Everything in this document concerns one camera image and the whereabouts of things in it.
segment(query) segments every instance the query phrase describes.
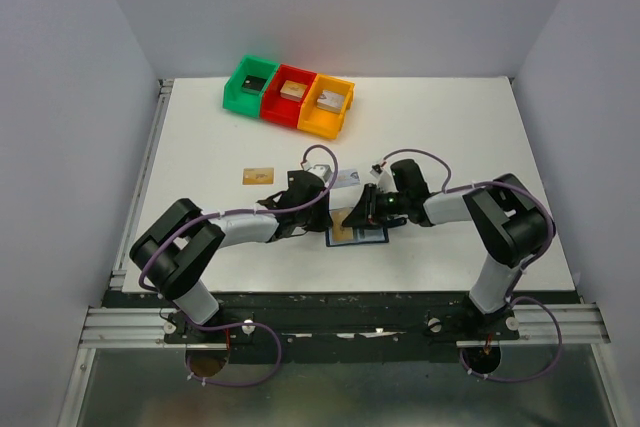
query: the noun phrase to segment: purple cable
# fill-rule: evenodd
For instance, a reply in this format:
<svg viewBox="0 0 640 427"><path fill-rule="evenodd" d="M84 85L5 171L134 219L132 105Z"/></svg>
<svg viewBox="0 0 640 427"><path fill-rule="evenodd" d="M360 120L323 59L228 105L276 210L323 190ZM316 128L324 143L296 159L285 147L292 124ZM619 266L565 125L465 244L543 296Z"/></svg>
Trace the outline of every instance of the purple cable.
<svg viewBox="0 0 640 427"><path fill-rule="evenodd" d="M191 319L188 319L188 321L191 325L193 325L199 330L202 330L203 332L217 332L220 330L233 329L235 327L247 327L247 326L259 327L271 334L271 336L276 342L276 347L278 349L278 356L276 358L276 363L273 366L273 369L271 369L267 374L263 375L259 379L252 380L250 382L225 382L222 380L212 380L206 377L198 377L193 373L193 369L191 368L191 357L187 357L187 369L189 370L189 373L193 376L193 378L195 378L196 380L199 380L200 382L204 381L206 384L217 385L220 387L253 387L254 385L258 385L265 382L266 380L269 380L271 377L274 376L274 374L280 368L280 362L282 361L282 343L278 338L278 334L276 334L274 330L268 325L260 324L258 322L252 322L250 324L245 322L236 322L235 324L216 325L215 327L203 327L201 325L196 324Z"/></svg>
<svg viewBox="0 0 640 427"><path fill-rule="evenodd" d="M560 324L558 323L558 319L556 318L555 315L553 315L553 312L551 312L551 310L546 305L534 299L533 297L524 297L524 296L518 297L514 299L513 302L511 302L511 307L514 307L516 304L519 304L520 302L523 302L523 301L531 302L533 304L538 305L540 308L542 308L542 310L544 310L547 314L549 314L549 317L551 317L551 320L553 321L553 325L556 328L556 332L558 334L558 350L556 351L556 355L553 357L551 362L549 362L549 365L547 365L544 369L542 369L537 374L533 374L528 377L520 377L520 378L514 378L514 379L510 379L508 377L494 377L490 375L480 374L474 371L473 369L471 369L471 367L469 367L469 364L467 363L465 350L460 349L460 363L462 364L462 366L464 367L464 370L466 370L469 375L473 375L474 377L477 377L483 380L488 380L490 382L498 382L502 384L518 384L521 382L529 382L531 380L539 379L540 377L547 375L557 367L558 362L560 362L560 357L562 357L562 331L560 330Z"/></svg>
<svg viewBox="0 0 640 427"><path fill-rule="evenodd" d="M333 187L333 184L336 183L336 179L338 178L338 159L336 158L335 154L331 151L331 149L329 149L328 147L321 145L321 144L314 144L311 147L309 147L307 150L304 151L304 154L302 154L302 162L305 162L307 160L307 155L309 155L309 152L311 152L314 149L322 149L324 151L326 151L330 156L331 156L331 160L333 161L333 176L331 177L331 180L329 181L329 185L327 185L326 189L324 189L322 192L320 192L320 194L318 194L318 196L315 199L310 200L309 202L306 202L302 205L298 205L297 207L291 207L289 209L274 209L274 210L258 210L258 211L254 211L253 209L234 209L234 210L229 210L227 212L225 212L225 216L229 216L229 215L238 215L238 214L259 214L259 215L268 215L268 214L290 214L292 212L297 212L299 210L303 210L306 209L307 207L312 206L313 204L315 204L316 202L318 202L320 199L322 199L323 197L325 197L329 191L331 190L331 188ZM142 268L142 270L140 271L140 277L138 278L138 285L140 287L142 287L145 290L149 290L151 292L157 292L157 290L147 284L145 284L144 279L147 277L147 274L149 273L149 269L151 269L151 266L156 262L156 260L158 260L158 257L178 238L180 237L181 234L183 234L185 231L189 230L191 227L193 227L194 225L202 222L203 220L210 220L210 219L217 219L218 217L220 217L220 213L219 212L213 212L210 214L205 214L205 215L201 215L200 217L197 217L189 222L187 222L186 224L184 224L182 227L180 227L178 230L176 230L172 235L169 236L169 238L163 242L163 244L158 247L158 250L156 250L156 252L151 256L151 258L149 259L149 261L146 263L146 265ZM242 327L242 326L247 326L247 324L245 323L236 323L236 324L225 324L225 325L217 325L215 327L204 327L201 325L196 324L195 322L193 322L191 319L189 319L186 314L185 314L185 318L189 321L189 323L191 325L193 325L195 328L202 330L203 332L216 332L219 330L225 330L225 329L231 329L234 327ZM274 338L275 342L276 342L276 347L278 348L278 356L276 358L276 363L273 367L273 369L265 376L261 377L258 380L254 380L251 382L239 382L239 383L233 383L233 382L222 382L222 381L215 381L215 380L210 380L210 379L202 379L202 378L198 378L198 380L202 381L204 380L205 383L211 384L211 385L219 385L219 386L223 386L223 387L250 387L253 385L258 385L262 382L264 382L265 380L271 378L280 368L280 362L282 361L282 344L280 343L280 339L278 338L278 334L276 334L273 329L271 329L271 327L264 325L264 324L260 324L257 322L253 322L251 325L254 325L256 327L259 327L261 329L265 329L267 332L269 332L271 334L271 336ZM191 359L187 359L187 366L190 369L190 365L191 365Z"/></svg>
<svg viewBox="0 0 640 427"><path fill-rule="evenodd" d="M442 191L444 192L447 190L447 185L449 185L449 181L451 180L451 167L449 167L449 164L447 164L444 160L442 160L437 155L432 154L431 152L427 152L426 150L420 150L420 149L398 149L398 150L394 150L393 152L389 152L387 155L385 155L382 158L382 160L386 161L392 155L402 154L404 152L411 152L414 154L426 155L427 157L431 157L433 160L435 160L440 165L442 165L445 169L447 169L447 178L444 179L444 182L442 183Z"/></svg>

